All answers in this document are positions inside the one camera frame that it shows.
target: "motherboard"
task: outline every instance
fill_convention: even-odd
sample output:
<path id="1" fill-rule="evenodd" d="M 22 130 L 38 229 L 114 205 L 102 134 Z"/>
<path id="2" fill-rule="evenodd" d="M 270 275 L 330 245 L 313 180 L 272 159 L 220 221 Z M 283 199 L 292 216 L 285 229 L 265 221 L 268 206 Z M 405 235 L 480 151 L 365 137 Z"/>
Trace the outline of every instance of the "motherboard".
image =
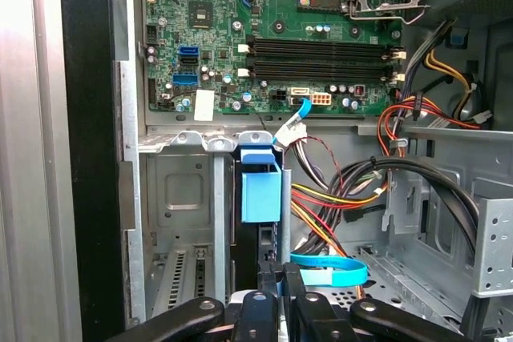
<path id="1" fill-rule="evenodd" d="M 194 111 L 208 90 L 218 113 L 294 112 L 307 98 L 315 114 L 380 114 L 401 80 L 402 22 L 354 20 L 345 4 L 146 0 L 150 110 Z"/>

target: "black plastic clip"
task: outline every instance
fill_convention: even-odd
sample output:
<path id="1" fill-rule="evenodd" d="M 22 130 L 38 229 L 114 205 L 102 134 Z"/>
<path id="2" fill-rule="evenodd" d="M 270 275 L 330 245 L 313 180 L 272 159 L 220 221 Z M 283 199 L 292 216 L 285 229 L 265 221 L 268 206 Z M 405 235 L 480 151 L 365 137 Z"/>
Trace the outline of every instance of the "black plastic clip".
<path id="1" fill-rule="evenodd" d="M 418 118 L 420 117 L 420 112 L 422 110 L 422 99 L 423 99 L 423 97 L 424 97 L 424 94 L 421 91 L 419 91 L 415 95 L 414 110 L 412 112 L 413 117 L 414 117 L 414 122 L 417 122 Z"/>
<path id="2" fill-rule="evenodd" d="M 377 168 L 376 168 L 376 157 L 375 157 L 375 156 L 371 156 L 369 160 L 370 160 L 370 162 L 372 163 L 372 168 L 373 168 L 374 170 L 376 170 L 376 169 L 377 169 Z"/>

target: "blue drive bracket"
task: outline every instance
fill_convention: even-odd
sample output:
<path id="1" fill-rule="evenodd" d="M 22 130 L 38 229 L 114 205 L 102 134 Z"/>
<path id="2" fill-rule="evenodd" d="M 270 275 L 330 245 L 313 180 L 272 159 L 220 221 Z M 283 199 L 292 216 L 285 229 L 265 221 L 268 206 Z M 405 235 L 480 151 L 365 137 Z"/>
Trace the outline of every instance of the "blue drive bracket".
<path id="1" fill-rule="evenodd" d="M 242 172 L 242 222 L 279 222 L 281 215 L 281 169 L 271 146 L 240 149 L 243 165 L 269 165 L 271 171 Z"/>

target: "green circuit board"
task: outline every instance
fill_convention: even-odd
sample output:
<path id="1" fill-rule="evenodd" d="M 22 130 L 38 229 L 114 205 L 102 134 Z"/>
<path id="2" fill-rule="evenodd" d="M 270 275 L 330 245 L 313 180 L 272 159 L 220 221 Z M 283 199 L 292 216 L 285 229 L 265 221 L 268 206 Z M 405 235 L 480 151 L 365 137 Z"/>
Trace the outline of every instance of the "green circuit board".
<path id="1" fill-rule="evenodd" d="M 262 80 L 265 79 L 237 77 L 237 70 L 246 65 L 246 55 L 238 51 L 238 46 L 246 43 L 248 34 L 295 41 L 401 45 L 400 21 L 356 23 L 338 10 L 340 0 L 327 0 L 326 8 L 332 1 L 332 10 L 312 10 L 303 7 L 308 0 L 254 0 L 250 6 L 244 4 L 244 0 L 146 0 L 145 43 L 156 50 L 156 60 L 147 64 L 146 71 L 150 110 L 193 111 L 196 90 L 200 88 L 215 91 L 215 112 L 292 112 L 297 107 L 289 103 L 272 103 L 269 95 L 290 87 L 322 92 L 333 84 L 315 79 L 269 80 L 263 87 Z M 369 0 L 369 4 L 404 1 Z M 240 23 L 240 28 L 234 28 L 234 23 Z M 329 32 L 319 33 L 318 26 L 328 26 Z M 177 86 L 172 82 L 172 76 L 184 69 L 178 57 L 182 46 L 199 47 L 200 63 L 192 71 L 199 76 L 197 86 Z M 214 76 L 202 79 L 202 66 Z M 231 79 L 230 83 L 224 82 L 226 76 Z M 390 88 L 394 85 L 378 80 L 363 84 L 364 95 L 351 97 L 358 101 L 356 110 L 342 105 L 342 99 L 347 95 L 333 95 L 329 106 L 315 106 L 313 113 L 380 114 L 390 104 Z M 244 93 L 251 94 L 250 102 L 242 101 Z M 235 101 L 241 102 L 238 111 L 232 109 Z"/>

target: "ram slot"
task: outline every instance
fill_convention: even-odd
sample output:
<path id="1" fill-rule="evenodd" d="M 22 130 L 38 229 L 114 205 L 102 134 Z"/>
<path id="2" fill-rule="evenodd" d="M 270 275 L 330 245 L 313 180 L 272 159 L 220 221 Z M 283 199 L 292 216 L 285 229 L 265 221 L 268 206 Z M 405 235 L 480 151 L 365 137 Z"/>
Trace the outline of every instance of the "ram slot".
<path id="1" fill-rule="evenodd" d="M 311 58 L 323 60 L 379 61 L 390 58 L 388 46 L 363 43 L 307 42 L 298 40 L 263 39 L 249 35 L 249 52 L 262 58 Z"/>
<path id="2" fill-rule="evenodd" d="M 255 61 L 251 68 L 257 78 L 266 80 L 312 79 L 344 82 L 381 82 L 390 79 L 391 66 Z"/>

